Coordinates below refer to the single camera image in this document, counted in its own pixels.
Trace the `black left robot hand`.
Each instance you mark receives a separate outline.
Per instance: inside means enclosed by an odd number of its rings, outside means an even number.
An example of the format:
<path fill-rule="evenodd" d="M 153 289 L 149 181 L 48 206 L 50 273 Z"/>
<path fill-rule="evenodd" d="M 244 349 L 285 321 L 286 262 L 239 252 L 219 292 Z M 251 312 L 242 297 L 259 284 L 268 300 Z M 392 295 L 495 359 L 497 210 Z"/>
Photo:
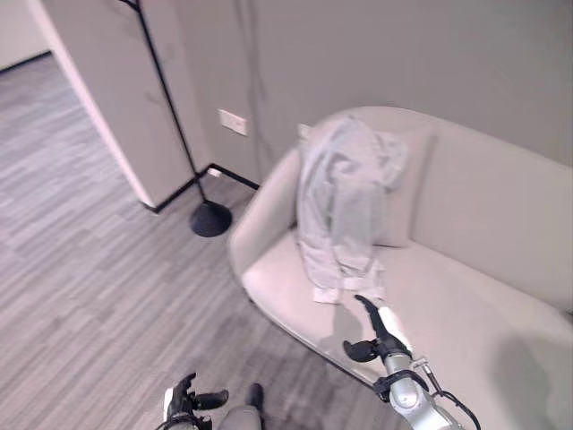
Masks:
<path fill-rule="evenodd" d="M 192 416 L 195 411 L 218 409 L 227 403 L 229 399 L 229 391 L 227 389 L 205 393 L 193 391 L 192 382 L 196 376 L 195 372 L 188 374 L 174 387 L 165 391 L 165 420 L 182 414 Z"/>

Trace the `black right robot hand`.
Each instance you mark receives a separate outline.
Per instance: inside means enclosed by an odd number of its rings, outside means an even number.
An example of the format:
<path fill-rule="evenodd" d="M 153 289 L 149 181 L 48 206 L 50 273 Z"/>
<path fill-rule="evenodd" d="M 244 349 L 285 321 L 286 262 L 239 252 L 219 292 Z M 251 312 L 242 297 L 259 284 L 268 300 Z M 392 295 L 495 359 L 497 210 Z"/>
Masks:
<path fill-rule="evenodd" d="M 379 309 L 375 304 L 362 295 L 354 295 L 354 299 L 359 301 L 365 308 L 376 337 L 374 340 L 361 340 L 356 343 L 350 343 L 348 340 L 344 340 L 342 346 L 346 355 L 359 363 L 370 362 L 375 358 L 384 360 L 396 354 L 403 354 L 412 358 L 412 352 L 407 348 L 406 344 L 391 334 L 386 328 L 380 316 Z"/>

